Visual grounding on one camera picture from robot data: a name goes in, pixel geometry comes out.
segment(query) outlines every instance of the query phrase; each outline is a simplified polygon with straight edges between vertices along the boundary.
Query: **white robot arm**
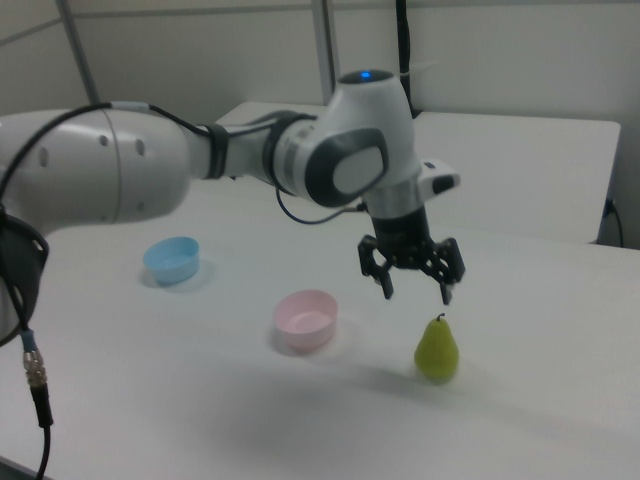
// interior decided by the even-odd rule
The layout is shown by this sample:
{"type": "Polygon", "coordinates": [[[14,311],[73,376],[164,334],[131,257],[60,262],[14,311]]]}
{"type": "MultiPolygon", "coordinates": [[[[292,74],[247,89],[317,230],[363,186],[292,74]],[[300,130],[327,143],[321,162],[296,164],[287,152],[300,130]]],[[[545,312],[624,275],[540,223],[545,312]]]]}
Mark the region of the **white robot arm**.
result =
{"type": "MultiPolygon", "coordinates": [[[[251,175],[325,207],[361,197],[376,234],[359,246],[362,273],[382,285],[386,298],[392,266],[434,277],[445,303],[462,278],[455,240],[434,243],[424,210],[425,200],[457,185],[459,176],[443,163],[419,160],[409,105],[390,73],[346,75],[319,118],[280,111],[242,126],[194,127],[147,104],[106,107],[61,123],[27,152],[2,192],[11,218],[44,236],[72,225],[140,221],[176,208],[192,178],[251,175]],[[373,259],[376,249],[383,265],[373,259]]],[[[60,113],[0,118],[0,170],[60,113]]],[[[0,345],[17,331],[0,283],[0,345]]]]}

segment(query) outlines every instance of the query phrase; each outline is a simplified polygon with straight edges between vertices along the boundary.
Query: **green pear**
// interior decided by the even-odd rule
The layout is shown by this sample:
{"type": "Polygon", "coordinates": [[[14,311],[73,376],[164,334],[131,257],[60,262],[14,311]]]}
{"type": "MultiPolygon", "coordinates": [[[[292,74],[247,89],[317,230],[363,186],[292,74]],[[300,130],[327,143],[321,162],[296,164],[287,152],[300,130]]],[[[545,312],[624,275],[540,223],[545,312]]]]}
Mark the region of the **green pear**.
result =
{"type": "Polygon", "coordinates": [[[429,322],[413,356],[424,376],[435,381],[449,379],[458,367],[458,346],[443,316],[444,313],[429,322]]]}

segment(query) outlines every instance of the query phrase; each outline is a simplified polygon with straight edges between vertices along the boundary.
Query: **metal connector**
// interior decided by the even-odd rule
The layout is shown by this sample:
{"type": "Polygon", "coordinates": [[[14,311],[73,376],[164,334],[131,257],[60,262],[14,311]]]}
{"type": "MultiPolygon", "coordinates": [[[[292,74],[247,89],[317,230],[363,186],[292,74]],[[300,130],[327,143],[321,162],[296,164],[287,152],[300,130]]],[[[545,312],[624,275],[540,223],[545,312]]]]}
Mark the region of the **metal connector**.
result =
{"type": "Polygon", "coordinates": [[[22,355],[24,369],[27,371],[27,382],[31,388],[43,387],[47,384],[47,371],[44,359],[39,350],[24,352],[22,355]]]}

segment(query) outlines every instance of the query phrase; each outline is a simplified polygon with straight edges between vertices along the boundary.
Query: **white table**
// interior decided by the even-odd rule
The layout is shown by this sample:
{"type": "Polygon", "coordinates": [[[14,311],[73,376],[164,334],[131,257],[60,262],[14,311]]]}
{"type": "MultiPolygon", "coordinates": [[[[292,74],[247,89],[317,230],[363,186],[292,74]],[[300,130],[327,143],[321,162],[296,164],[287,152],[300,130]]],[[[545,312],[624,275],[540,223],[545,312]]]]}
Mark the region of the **white table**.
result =
{"type": "MultiPolygon", "coordinates": [[[[289,108],[248,102],[223,122],[289,108]]],[[[594,120],[421,113],[416,152],[454,167],[461,185],[428,205],[449,226],[588,243],[597,239],[620,125],[594,120]]]]}
{"type": "MultiPolygon", "coordinates": [[[[459,372],[429,385],[412,356],[444,310],[435,282],[393,271],[385,301],[359,271],[366,215],[305,227],[273,197],[251,179],[197,182],[172,216],[50,237],[32,325],[56,421],[51,478],[637,476],[638,252],[432,225],[468,271],[446,309],[459,372]],[[142,254],[181,234],[202,267],[157,288],[142,254]],[[270,316],[303,288],[334,294],[339,330],[297,357],[270,316]]],[[[0,349],[0,455],[35,468],[20,350],[0,349]]]]}

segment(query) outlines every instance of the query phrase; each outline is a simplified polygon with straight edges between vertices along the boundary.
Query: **white wall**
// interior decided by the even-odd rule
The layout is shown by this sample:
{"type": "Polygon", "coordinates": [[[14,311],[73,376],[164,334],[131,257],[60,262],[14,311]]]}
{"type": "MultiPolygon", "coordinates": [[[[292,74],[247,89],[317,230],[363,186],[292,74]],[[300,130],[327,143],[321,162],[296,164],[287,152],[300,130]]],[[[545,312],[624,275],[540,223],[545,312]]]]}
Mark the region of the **white wall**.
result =
{"type": "MultiPolygon", "coordinates": [[[[341,71],[397,72],[393,2],[342,3],[341,71]]],[[[435,62],[412,79],[418,107],[621,123],[612,193],[627,245],[640,248],[640,4],[420,7],[409,23],[412,62],[435,62]]],[[[613,227],[604,237],[615,245],[613,227]]]]}
{"type": "Polygon", "coordinates": [[[239,103],[321,104],[307,1],[72,0],[102,100],[214,122],[239,103]]]}
{"type": "Polygon", "coordinates": [[[85,103],[54,0],[0,0],[0,116],[85,103]]]}

